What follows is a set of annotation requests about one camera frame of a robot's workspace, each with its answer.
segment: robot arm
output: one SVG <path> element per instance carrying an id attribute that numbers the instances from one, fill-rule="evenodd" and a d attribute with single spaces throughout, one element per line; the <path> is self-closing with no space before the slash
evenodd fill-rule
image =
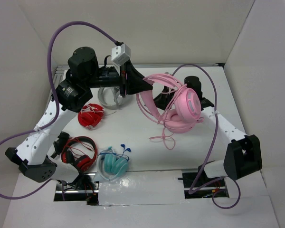
<path id="1" fill-rule="evenodd" d="M 225 159 L 208 163 L 205 174 L 208 178 L 230 177 L 237 180 L 262 169 L 259 139 L 255 135 L 247 136 L 233 126 L 220 113 L 218 115 L 218 138 L 227 148 Z M 214 108 L 209 106 L 201 112 L 204 124 L 215 129 Z"/>
<path id="2" fill-rule="evenodd" d="M 59 101 L 57 120 L 44 130 L 40 127 L 49 123 L 56 114 L 55 101 L 51 100 L 43 116 L 31 133 L 17 148 L 8 148 L 6 156 L 19 166 L 24 176 L 44 182 L 50 178 L 73 182 L 78 170 L 60 159 L 47 155 L 50 146 L 64 127 L 77 115 L 92 97 L 90 88 L 119 87 L 121 96 L 152 90 L 152 85 L 130 61 L 130 50 L 125 44 L 112 49 L 114 67 L 98 67 L 96 54 L 92 48 L 81 47 L 68 60 L 70 69 L 66 79 L 56 89 Z"/>
<path id="3" fill-rule="evenodd" d="M 17 148 L 8 148 L 6 156 L 19 166 L 19 170 L 36 182 L 50 178 L 73 182 L 80 174 L 70 164 L 47 155 L 50 146 L 64 127 L 77 115 L 92 97 L 90 88 L 119 87 L 121 96 L 152 90 L 152 85 L 143 80 L 130 61 L 130 49 L 123 43 L 112 49 L 114 67 L 98 67 L 96 54 L 92 48 L 81 47 L 74 51 L 68 60 L 70 69 L 66 79 L 56 89 L 59 101 L 59 117 L 48 128 L 39 128 L 49 123 L 56 114 L 54 100 L 31 133 Z M 201 84 L 197 77 L 185 79 L 188 87 L 194 89 L 201 102 L 204 124 L 215 129 L 213 104 L 202 98 Z M 159 95 L 154 99 L 158 108 L 165 108 L 170 95 Z M 218 136 L 227 148 L 224 160 L 208 163 L 205 173 L 208 178 L 229 176 L 237 180 L 262 168 L 259 140 L 254 135 L 247 136 L 236 129 L 226 118 L 218 113 Z"/>

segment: cable tie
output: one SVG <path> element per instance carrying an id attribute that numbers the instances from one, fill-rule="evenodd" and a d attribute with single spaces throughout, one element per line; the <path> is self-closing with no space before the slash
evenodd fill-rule
<path id="1" fill-rule="evenodd" d="M 43 130 L 38 126 L 38 124 L 34 127 L 34 131 L 35 131 L 35 132 L 41 132 L 41 133 L 43 133 L 43 134 L 45 134 L 45 135 L 49 135 L 49 133 L 46 133 L 45 131 L 43 131 Z"/>
<path id="2" fill-rule="evenodd" d="M 215 112 L 212 112 L 212 114 L 209 115 L 209 117 L 212 117 L 212 116 L 214 116 L 215 114 L 219 114 L 219 112 L 216 110 Z"/>

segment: headphones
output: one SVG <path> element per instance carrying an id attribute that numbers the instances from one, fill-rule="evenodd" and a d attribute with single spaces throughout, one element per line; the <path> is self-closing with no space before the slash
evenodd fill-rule
<path id="1" fill-rule="evenodd" d="M 101 178 L 107 181 L 113 181 L 118 177 L 123 176 L 128 171 L 130 158 L 128 155 L 125 155 L 124 152 L 131 152 L 131 149 L 126 149 L 124 144 L 121 144 L 121 146 L 123 147 L 123 154 L 117 154 L 112 147 L 109 147 L 98 155 L 96 162 L 97 173 L 94 176 L 93 181 L 100 181 Z M 113 176 L 107 177 L 104 175 L 102 164 L 104 165 L 104 172 L 109 175 L 112 174 Z"/>
<path id="2" fill-rule="evenodd" d="M 84 142 L 84 144 L 88 143 L 88 144 L 92 145 L 92 147 L 94 149 L 93 158 L 90 158 L 89 156 L 84 154 L 83 156 L 80 156 L 79 158 L 77 158 L 75 160 L 75 157 L 74 157 L 73 152 L 71 150 L 72 149 L 71 146 L 76 144 L 76 143 L 81 143 L 82 145 L 84 145 L 82 142 Z M 77 168 L 78 171 L 81 171 L 81 172 L 87 171 L 93 165 L 93 163 L 96 160 L 96 156 L 97 156 L 97 147 L 96 147 L 95 142 L 91 138 L 85 137 L 85 136 L 70 138 L 67 141 L 66 145 L 64 146 L 64 148 L 61 152 L 62 162 L 72 164 L 75 168 Z"/>
<path id="3" fill-rule="evenodd" d="M 104 109 L 98 104 L 87 104 L 78 113 L 78 122 L 87 129 L 96 127 L 104 116 Z"/>
<path id="4" fill-rule="evenodd" d="M 127 103 L 131 98 L 129 95 L 127 95 L 126 97 L 120 96 L 119 88 L 111 87 L 111 91 L 113 93 L 115 104 L 107 104 L 107 102 L 105 102 L 105 99 L 104 99 L 104 90 L 105 90 L 104 87 L 101 87 L 98 90 L 98 100 L 99 100 L 99 103 L 103 107 L 106 107 L 108 109 L 112 109 L 112 110 L 119 109 L 121 105 L 124 105 L 125 103 Z"/>
<path id="5" fill-rule="evenodd" d="M 160 115 L 154 103 L 152 90 L 140 93 L 148 110 L 142 105 L 139 95 L 136 94 L 137 104 L 147 118 L 158 124 L 164 125 L 164 127 L 172 133 L 188 132 L 199 122 L 201 113 L 200 100 L 193 89 L 187 88 L 187 84 L 183 84 L 180 80 L 168 74 L 150 75 L 145 77 L 144 80 L 151 85 L 156 82 L 172 89 L 172 91 L 164 94 L 174 93 L 174 97 L 171 99 L 162 115 Z M 147 114 L 155 117 L 157 121 L 150 118 Z"/>

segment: red and black headphones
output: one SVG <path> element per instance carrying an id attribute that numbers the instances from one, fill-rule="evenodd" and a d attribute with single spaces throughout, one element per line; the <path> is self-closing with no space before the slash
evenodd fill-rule
<path id="1" fill-rule="evenodd" d="M 84 154 L 81 150 L 73 148 L 72 145 L 80 143 L 90 151 L 94 151 L 93 158 L 90 158 L 88 155 Z M 73 149 L 80 151 L 84 155 L 77 154 Z M 95 142 L 86 136 L 79 136 L 69 138 L 66 145 L 64 146 L 61 152 L 61 160 L 63 163 L 72 164 L 78 171 L 85 172 L 87 171 L 95 162 L 97 156 L 97 147 Z"/>

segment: pink headphones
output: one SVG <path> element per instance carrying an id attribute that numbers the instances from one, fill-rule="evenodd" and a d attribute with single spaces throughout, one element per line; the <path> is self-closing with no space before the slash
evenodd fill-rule
<path id="1" fill-rule="evenodd" d="M 152 90 L 140 93 L 148 110 L 142 105 L 139 95 L 136 94 L 137 104 L 147 118 L 153 122 L 164 125 L 164 127 L 172 133 L 188 132 L 196 123 L 198 123 L 201 113 L 200 100 L 193 89 L 187 88 L 187 84 L 183 84 L 180 80 L 167 74 L 150 75 L 145 77 L 144 80 L 151 85 L 156 82 L 171 89 L 177 88 L 176 90 L 171 90 L 167 93 L 175 94 L 162 115 L 160 115 L 157 107 L 155 106 Z M 149 117 L 147 114 L 155 117 L 157 121 Z"/>

